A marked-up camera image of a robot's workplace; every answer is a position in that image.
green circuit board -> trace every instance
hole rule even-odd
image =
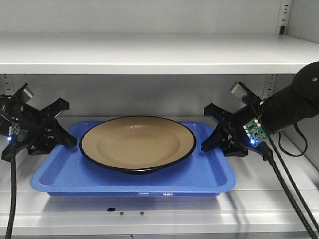
[[[256,147],[260,142],[268,139],[265,130],[256,118],[249,121],[243,126],[249,140],[253,147]]]

shelf surface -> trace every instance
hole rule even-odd
[[[63,127],[68,128],[83,120],[108,119],[60,117],[58,120]],[[207,117],[171,119],[212,122]],[[0,137],[1,147],[4,148],[6,144],[4,137]],[[282,144],[289,152],[298,152],[285,136]],[[231,191],[215,198],[50,197],[44,192],[35,191],[29,184],[31,176],[45,157],[28,156],[25,150],[17,155],[15,236],[305,231],[271,166],[256,153],[250,152],[244,158],[227,158],[237,183]],[[305,157],[290,158],[284,154],[283,157],[318,220],[319,173]],[[0,161],[0,235],[5,234],[10,209],[9,168],[9,163]]]
[[[319,44],[274,34],[2,33],[1,74],[295,74]]]

bracket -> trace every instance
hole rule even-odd
[[[13,82],[12,82],[11,75],[2,74],[2,75],[0,75],[0,80],[1,80],[1,83],[2,83],[2,87],[3,87],[3,93],[6,96],[14,95],[15,94],[15,90],[14,90],[14,87],[13,87]]]
[[[261,97],[262,99],[268,98],[274,93],[276,80],[277,80],[277,74],[266,75],[263,95]]]
[[[275,30],[276,34],[279,34],[279,35],[286,34],[292,5],[293,5],[293,0],[281,0],[278,18],[277,18],[277,25]]]

white wall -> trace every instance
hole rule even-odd
[[[319,43],[319,1],[293,2],[287,34]]]

tray rim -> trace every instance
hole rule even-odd
[[[78,125],[84,124],[84,123],[92,123],[95,121],[103,122],[103,120],[84,120],[77,122],[73,124],[70,129],[73,127],[76,127]],[[211,127],[207,125],[206,123],[198,122],[198,121],[180,121],[181,124],[201,124],[204,127]],[[60,152],[61,149],[63,149],[64,145],[57,145],[53,151],[46,157],[46,159],[42,162],[42,164],[39,166],[39,168],[36,170],[36,172],[33,174],[30,180],[30,184],[33,189],[40,191],[40,192],[46,192],[46,193],[56,193],[61,194],[60,196],[63,196],[63,194],[87,194],[92,193],[92,196],[94,194],[105,194],[105,196],[112,196],[107,195],[108,193],[117,193],[115,196],[121,196],[120,194],[123,194],[124,196],[142,196],[139,195],[141,192],[145,192],[146,188],[152,188],[152,191],[149,191],[150,196],[159,196],[159,195],[153,195],[156,193],[162,193],[162,192],[174,192],[174,196],[194,196],[194,194],[199,194],[197,196],[216,196],[216,194],[220,194],[222,192],[227,192],[231,190],[235,184],[236,184],[236,178],[235,175],[228,164],[224,154],[222,153],[222,150],[220,148],[215,148],[212,151],[208,152],[208,154],[215,154],[219,164],[222,166],[223,173],[226,176],[225,184],[218,185],[218,186],[190,186],[187,187],[188,190],[181,190],[181,186],[90,186],[90,190],[88,190],[88,186],[52,186],[48,184],[43,184],[40,182],[40,178],[43,176],[44,172],[48,169],[47,166],[51,164],[55,160],[55,156]]]

